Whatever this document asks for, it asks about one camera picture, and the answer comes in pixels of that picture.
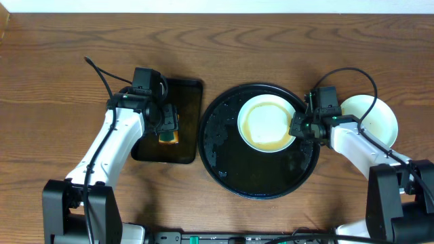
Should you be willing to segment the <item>orange green scrubbing sponge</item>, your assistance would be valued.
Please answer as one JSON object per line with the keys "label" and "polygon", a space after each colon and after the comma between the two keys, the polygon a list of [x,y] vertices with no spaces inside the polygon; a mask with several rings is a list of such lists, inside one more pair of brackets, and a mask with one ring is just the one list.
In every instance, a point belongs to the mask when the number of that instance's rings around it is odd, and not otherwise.
{"label": "orange green scrubbing sponge", "polygon": [[158,135],[159,135],[159,143],[160,144],[177,144],[177,143],[179,143],[178,131],[161,132],[161,133],[158,133]]}

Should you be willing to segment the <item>mint plate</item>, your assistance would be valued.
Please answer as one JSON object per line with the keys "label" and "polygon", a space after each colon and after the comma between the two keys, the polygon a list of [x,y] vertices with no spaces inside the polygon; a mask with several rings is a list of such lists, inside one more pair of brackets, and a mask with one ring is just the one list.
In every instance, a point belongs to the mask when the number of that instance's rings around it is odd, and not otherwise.
{"label": "mint plate", "polygon": [[295,107],[280,96],[254,96],[240,108],[237,128],[243,141],[254,150],[277,153],[296,139],[289,133],[295,112]]}
{"label": "mint plate", "polygon": [[[373,96],[356,95],[346,99],[340,106],[343,115],[354,115],[361,119],[373,101]],[[397,139],[399,131],[397,118],[391,108],[380,99],[376,100],[373,109],[362,121],[362,125],[388,147],[392,147]]]}

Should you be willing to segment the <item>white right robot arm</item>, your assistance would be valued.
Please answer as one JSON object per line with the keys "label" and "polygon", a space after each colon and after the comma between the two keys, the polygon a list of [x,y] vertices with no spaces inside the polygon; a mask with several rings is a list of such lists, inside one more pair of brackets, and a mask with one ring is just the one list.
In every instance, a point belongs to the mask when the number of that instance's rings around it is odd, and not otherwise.
{"label": "white right robot arm", "polygon": [[290,135],[326,145],[345,156],[367,179],[364,220],[336,229],[355,241],[362,237],[390,243],[433,241],[433,163],[401,155],[352,115],[295,113]]}

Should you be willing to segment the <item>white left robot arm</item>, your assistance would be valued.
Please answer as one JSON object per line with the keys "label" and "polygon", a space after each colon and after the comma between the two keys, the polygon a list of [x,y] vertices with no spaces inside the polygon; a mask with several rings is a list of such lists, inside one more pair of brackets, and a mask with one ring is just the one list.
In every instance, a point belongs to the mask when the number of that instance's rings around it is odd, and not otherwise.
{"label": "white left robot arm", "polygon": [[147,96],[115,94],[101,130],[64,180],[43,188],[45,243],[144,243],[146,229],[122,222],[114,189],[139,139],[178,129],[178,111]]}

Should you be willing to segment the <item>black rectangular tray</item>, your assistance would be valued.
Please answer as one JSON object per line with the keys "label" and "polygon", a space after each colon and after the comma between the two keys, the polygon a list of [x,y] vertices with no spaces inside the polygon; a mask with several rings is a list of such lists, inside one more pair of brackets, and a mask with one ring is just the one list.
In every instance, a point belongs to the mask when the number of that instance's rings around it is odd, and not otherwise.
{"label": "black rectangular tray", "polygon": [[178,111],[178,141],[165,144],[156,134],[148,134],[133,146],[131,156],[137,161],[192,163],[196,155],[203,85],[200,80],[169,78],[167,103]]}

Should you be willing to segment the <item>black round tray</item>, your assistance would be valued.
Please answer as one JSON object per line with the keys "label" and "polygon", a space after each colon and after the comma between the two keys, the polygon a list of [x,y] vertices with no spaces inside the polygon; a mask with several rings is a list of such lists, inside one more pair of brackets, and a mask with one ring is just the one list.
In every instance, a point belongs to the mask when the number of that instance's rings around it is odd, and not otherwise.
{"label": "black round tray", "polygon": [[270,83],[248,83],[220,94],[205,110],[198,149],[209,175],[228,191],[248,199],[275,199],[301,186],[318,162],[320,146],[297,139],[279,152],[248,146],[237,128],[241,107],[254,96],[276,95],[296,111],[306,104],[291,91]]}

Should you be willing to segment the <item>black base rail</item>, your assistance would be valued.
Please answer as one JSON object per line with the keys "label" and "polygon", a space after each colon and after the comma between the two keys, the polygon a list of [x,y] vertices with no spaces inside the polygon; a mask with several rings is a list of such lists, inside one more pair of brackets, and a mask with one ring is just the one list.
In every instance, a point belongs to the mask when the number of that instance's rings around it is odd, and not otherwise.
{"label": "black base rail", "polygon": [[144,244],[262,244],[288,236],[307,235],[307,232],[296,234],[268,235],[264,233],[203,233],[176,231],[150,232],[145,234]]}

